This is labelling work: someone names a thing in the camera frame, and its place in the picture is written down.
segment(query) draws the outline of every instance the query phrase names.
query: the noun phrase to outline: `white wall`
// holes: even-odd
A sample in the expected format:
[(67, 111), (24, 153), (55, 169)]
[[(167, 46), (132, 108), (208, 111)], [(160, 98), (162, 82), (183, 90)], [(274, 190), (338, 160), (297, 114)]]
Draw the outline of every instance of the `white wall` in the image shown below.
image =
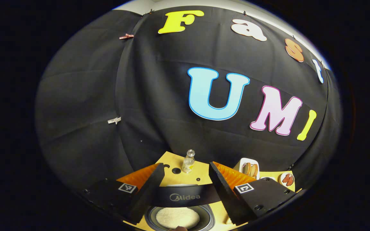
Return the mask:
[(322, 57), (316, 47), (305, 38), (299, 31), (288, 23), (279, 19), (272, 13), (242, 0), (133, 0), (115, 8), (114, 10), (128, 10), (131, 12), (145, 14), (152, 10), (160, 10), (175, 6), (214, 6), (224, 9), (230, 9), (237, 12), (246, 12), (247, 15), (262, 20), (273, 25), (289, 35), (294, 35), (295, 39), (303, 44), (317, 59), (322, 60), (326, 69), (330, 69), (328, 62)]

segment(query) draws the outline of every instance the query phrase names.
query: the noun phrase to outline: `blue letter u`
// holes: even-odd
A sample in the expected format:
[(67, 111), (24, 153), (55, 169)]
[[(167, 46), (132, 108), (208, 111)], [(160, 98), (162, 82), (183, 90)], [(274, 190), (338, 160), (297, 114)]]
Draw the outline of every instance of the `blue letter u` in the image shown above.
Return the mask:
[(219, 76), (218, 72), (204, 67), (192, 67), (188, 75), (191, 76), (189, 106), (195, 114), (208, 120), (227, 120), (233, 117), (241, 103), (243, 88), (250, 81), (244, 75), (228, 73), (226, 79), (231, 82), (228, 102), (223, 108), (214, 108), (209, 104), (209, 95), (212, 81)]

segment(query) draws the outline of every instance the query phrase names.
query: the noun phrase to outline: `orange soft gripper pad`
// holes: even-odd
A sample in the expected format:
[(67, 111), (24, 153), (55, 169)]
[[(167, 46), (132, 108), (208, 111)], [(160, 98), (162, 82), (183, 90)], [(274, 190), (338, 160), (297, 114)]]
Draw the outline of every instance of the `orange soft gripper pad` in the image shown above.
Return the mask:
[(253, 177), (245, 175), (245, 174), (243, 174), (239, 171), (236, 171), (235, 169), (229, 168), (225, 165), (219, 164), (219, 163), (214, 162), (214, 161), (213, 161), (213, 163), (218, 168), (219, 172), (225, 178), (226, 182), (228, 183), (229, 187), (232, 190), (237, 185), (250, 183), (250, 182), (256, 180)]
[(161, 163), (153, 164), (148, 167), (142, 168), (138, 171), (132, 172), (131, 174), (128, 174), (117, 179), (117, 181), (126, 184), (136, 185), (138, 187), (138, 190), (140, 190), (159, 164)]

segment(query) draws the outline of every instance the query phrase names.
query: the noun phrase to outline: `yellow tabletop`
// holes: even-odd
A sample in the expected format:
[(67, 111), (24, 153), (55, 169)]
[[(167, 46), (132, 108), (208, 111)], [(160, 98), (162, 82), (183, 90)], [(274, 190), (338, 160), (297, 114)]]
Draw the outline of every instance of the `yellow tabletop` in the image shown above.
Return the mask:
[[(202, 163), (199, 161), (195, 161), (194, 167), (192, 168), (192, 171), (188, 174), (181, 171), (180, 174), (174, 174), (172, 172), (173, 168), (182, 168), (182, 162), (185, 158), (184, 156), (178, 156), (170, 152), (166, 152), (161, 156), (161, 158), (156, 163), (163, 163), (163, 164), (169, 164), (169, 168), (165, 169), (165, 177), (163, 178), (160, 186), (165, 187), (170, 184), (212, 184), (212, 181), (209, 177), (209, 164)], [(289, 172), (292, 174), (292, 171), (282, 171), (282, 172), (262, 172), (261, 171), (261, 177), (274, 177), (277, 181), (279, 181), (279, 177), (284, 172)], [(290, 190), (295, 191), (295, 182), (291, 186), (288, 187)], [(226, 210), (224, 208), (224, 205), (221, 201), (211, 203), (209, 206), (212, 209), (212, 212), (215, 217), (215, 225), (211, 230), (215, 231), (228, 231), (232, 230), (236, 227), (240, 227), (242, 225), (234, 225), (234, 224), (226, 224), (226, 220), (228, 219), (228, 214), (226, 213)], [(145, 216), (142, 217), (142, 220), (137, 225), (132, 225), (134, 227), (147, 230), (147, 231), (153, 231), (152, 228), (148, 226), (148, 224), (145, 221)]]

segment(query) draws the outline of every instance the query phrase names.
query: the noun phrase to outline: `midea logo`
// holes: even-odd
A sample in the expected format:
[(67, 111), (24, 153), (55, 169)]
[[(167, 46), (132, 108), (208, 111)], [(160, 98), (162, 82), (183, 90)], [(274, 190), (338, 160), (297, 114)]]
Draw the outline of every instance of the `midea logo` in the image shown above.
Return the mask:
[(188, 195), (188, 196), (181, 196), (177, 193), (172, 193), (170, 196), (169, 196), (169, 199), (171, 201), (180, 201), (180, 200), (193, 200), (193, 199), (200, 199), (201, 197), (199, 195), (196, 195), (196, 196), (191, 196), (191, 195)]

